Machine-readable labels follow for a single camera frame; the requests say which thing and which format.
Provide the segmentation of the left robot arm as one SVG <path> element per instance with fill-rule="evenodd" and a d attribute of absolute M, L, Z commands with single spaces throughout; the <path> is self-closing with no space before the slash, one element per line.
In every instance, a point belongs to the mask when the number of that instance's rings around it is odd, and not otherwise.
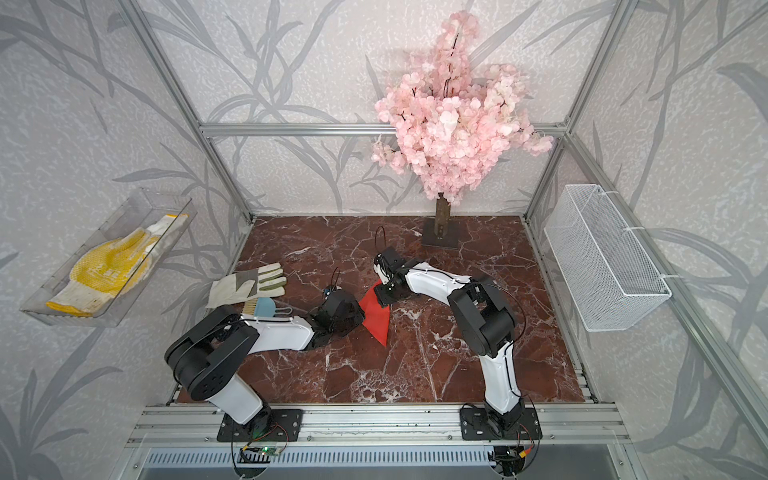
<path fill-rule="evenodd" d="M 361 326 L 365 313 L 353 295 L 336 289 L 307 315 L 260 317 L 230 305 L 213 309 L 166 350 L 174 379 L 194 401 L 207 401 L 239 425 L 267 404 L 238 371 L 246 359 L 270 351 L 311 351 Z"/>

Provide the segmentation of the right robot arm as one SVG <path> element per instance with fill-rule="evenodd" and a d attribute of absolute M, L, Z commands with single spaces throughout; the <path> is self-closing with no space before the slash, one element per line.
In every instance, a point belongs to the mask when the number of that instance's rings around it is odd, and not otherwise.
<path fill-rule="evenodd" d="M 421 295 L 450 307 L 464 342 L 480 358 L 488 416 L 507 423 L 521 416 L 524 405 L 513 365 L 517 320 L 496 282 L 407 260 L 391 247 L 377 254 L 373 265 L 381 281 L 374 287 L 380 306 Z"/>

